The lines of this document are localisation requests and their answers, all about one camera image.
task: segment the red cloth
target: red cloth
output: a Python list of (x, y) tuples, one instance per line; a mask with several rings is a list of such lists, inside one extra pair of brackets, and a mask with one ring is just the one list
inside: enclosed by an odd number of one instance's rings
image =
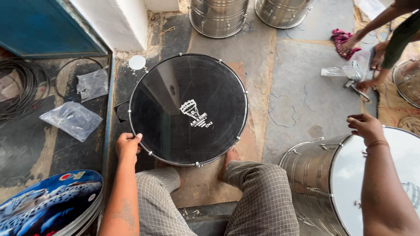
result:
[[(331, 35), (331, 38), (333, 38), (334, 43), (336, 44), (336, 49), (337, 52), (339, 51), (339, 46), (345, 42), (347, 42), (349, 40), (349, 38), (353, 36), (353, 34), (351, 33), (346, 33), (340, 29), (335, 29), (333, 30), (333, 35)], [(344, 57), (346, 60), (350, 60), (350, 58), (352, 57), (353, 53), (362, 50), (360, 47), (355, 47), (353, 48), (349, 54), (347, 54), (347, 56), (342, 56)]]

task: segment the chrome drum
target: chrome drum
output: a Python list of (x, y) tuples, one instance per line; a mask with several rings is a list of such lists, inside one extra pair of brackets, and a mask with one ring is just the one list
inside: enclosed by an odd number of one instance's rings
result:
[(256, 0), (255, 12), (267, 25), (288, 29), (302, 23), (314, 0)]
[(191, 0), (189, 20), (195, 30), (211, 38), (227, 38), (245, 24), (249, 0)]
[(398, 93), (411, 105), (420, 108), (420, 62), (410, 59), (399, 63), (393, 72)]
[[(385, 127), (402, 187), (417, 214), (420, 213), (420, 137), (405, 130)], [(333, 236), (363, 235), (361, 209), (365, 169), (363, 139), (343, 135), (300, 143), (283, 156), (298, 219)]]

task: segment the bare foot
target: bare foot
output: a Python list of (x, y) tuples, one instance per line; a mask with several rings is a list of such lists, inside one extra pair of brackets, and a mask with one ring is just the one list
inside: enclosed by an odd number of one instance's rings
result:
[(358, 30), (353, 36), (349, 38), (349, 40), (343, 44), (341, 44), (338, 48), (338, 53), (342, 56), (347, 56), (351, 50), (354, 48), (356, 43), (358, 43), (361, 39), (359, 38), (360, 30)]
[(223, 162), (223, 166), (220, 169), (219, 174), (217, 175), (217, 179), (219, 181), (224, 181), (223, 176), (225, 175), (226, 167), (228, 167), (228, 164), (231, 160), (239, 160), (239, 153), (235, 147), (229, 149), (229, 151), (227, 151), (225, 154), (225, 161)]
[(372, 70), (378, 70), (380, 71), (381, 68), (381, 64), (383, 62), (383, 58), (385, 56), (385, 49), (386, 46), (388, 46), (389, 40), (386, 40), (384, 42), (380, 42), (377, 45), (375, 45), (375, 57), (372, 59), (372, 63), (370, 64), (370, 68)]
[[(165, 167), (168, 167), (168, 166), (172, 166), (172, 167), (175, 168), (174, 165), (169, 165), (168, 163), (165, 163), (165, 162), (160, 161), (158, 159), (156, 159), (156, 161), (155, 161), (155, 168), (156, 169), (162, 169), (162, 168), (165, 168)], [(179, 184), (179, 187), (177, 189), (180, 189), (182, 187), (182, 185), (184, 184), (184, 181), (181, 178), (179, 178), (179, 180), (180, 180), (180, 184)]]

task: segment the checkered pants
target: checkered pants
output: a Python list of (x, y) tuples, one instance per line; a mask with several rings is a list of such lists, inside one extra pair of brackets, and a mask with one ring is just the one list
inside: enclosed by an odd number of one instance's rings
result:
[[(136, 178), (141, 236), (196, 235), (188, 228), (169, 195), (180, 184), (173, 167), (142, 171)], [(299, 235), (285, 170), (270, 163), (231, 161), (224, 180), (243, 192), (225, 236)]]

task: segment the white drum head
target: white drum head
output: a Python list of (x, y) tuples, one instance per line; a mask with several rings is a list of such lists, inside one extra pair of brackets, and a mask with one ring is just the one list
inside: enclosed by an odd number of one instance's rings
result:
[[(399, 128), (385, 127), (386, 140), (402, 187), (420, 215), (420, 137)], [(337, 215), (350, 236), (363, 235), (361, 199), (366, 150), (363, 139), (351, 136), (338, 150), (331, 169), (331, 193)]]

